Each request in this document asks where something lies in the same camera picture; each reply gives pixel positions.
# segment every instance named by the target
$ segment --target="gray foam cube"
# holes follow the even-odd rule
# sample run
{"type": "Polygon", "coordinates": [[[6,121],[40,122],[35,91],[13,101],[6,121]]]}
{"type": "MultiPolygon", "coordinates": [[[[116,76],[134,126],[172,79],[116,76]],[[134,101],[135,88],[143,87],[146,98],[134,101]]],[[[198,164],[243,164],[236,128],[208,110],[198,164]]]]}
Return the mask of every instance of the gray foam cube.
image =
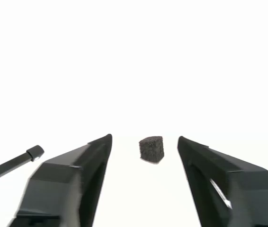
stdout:
{"type": "Polygon", "coordinates": [[[151,136],[139,141],[141,159],[159,163],[164,157],[162,136],[151,136]]]}

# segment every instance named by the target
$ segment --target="rod tip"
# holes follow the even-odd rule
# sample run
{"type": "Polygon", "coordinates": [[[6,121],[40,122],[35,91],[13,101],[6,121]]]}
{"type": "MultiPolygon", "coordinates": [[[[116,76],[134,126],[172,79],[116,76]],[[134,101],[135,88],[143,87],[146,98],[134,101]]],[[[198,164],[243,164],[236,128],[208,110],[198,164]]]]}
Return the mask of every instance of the rod tip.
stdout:
{"type": "Polygon", "coordinates": [[[42,149],[41,146],[36,145],[30,149],[27,150],[27,153],[31,156],[31,161],[34,162],[38,160],[43,154],[44,154],[44,149],[42,149]]]}

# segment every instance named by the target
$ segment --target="sponge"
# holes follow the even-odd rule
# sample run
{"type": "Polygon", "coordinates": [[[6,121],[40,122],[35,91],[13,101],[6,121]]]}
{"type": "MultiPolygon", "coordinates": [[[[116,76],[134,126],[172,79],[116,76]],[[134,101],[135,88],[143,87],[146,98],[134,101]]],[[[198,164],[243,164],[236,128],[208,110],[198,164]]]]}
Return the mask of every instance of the sponge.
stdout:
{"type": "Polygon", "coordinates": [[[151,136],[139,141],[141,159],[159,163],[164,157],[162,136],[151,136]]]}

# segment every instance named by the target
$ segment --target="white surface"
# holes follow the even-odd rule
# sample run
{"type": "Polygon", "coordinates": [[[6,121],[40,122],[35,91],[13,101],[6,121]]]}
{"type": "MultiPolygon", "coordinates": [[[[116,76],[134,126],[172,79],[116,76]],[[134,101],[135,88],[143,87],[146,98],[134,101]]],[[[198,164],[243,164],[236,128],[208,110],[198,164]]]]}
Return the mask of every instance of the white surface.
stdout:
{"type": "Polygon", "coordinates": [[[94,226],[199,226],[178,136],[268,169],[268,1],[0,1],[0,164],[46,152],[0,179],[0,226],[42,161],[107,133],[94,226]]]}

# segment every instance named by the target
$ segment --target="white background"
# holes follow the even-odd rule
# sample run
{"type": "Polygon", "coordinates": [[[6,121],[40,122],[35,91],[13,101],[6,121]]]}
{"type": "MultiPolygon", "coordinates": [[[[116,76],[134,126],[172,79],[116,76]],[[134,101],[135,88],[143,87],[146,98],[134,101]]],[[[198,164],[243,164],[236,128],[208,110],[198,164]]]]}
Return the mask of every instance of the white background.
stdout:
{"type": "Polygon", "coordinates": [[[94,226],[198,227],[180,135],[268,169],[268,1],[0,1],[0,164],[45,150],[0,179],[0,226],[41,161],[108,133],[94,226]]]}

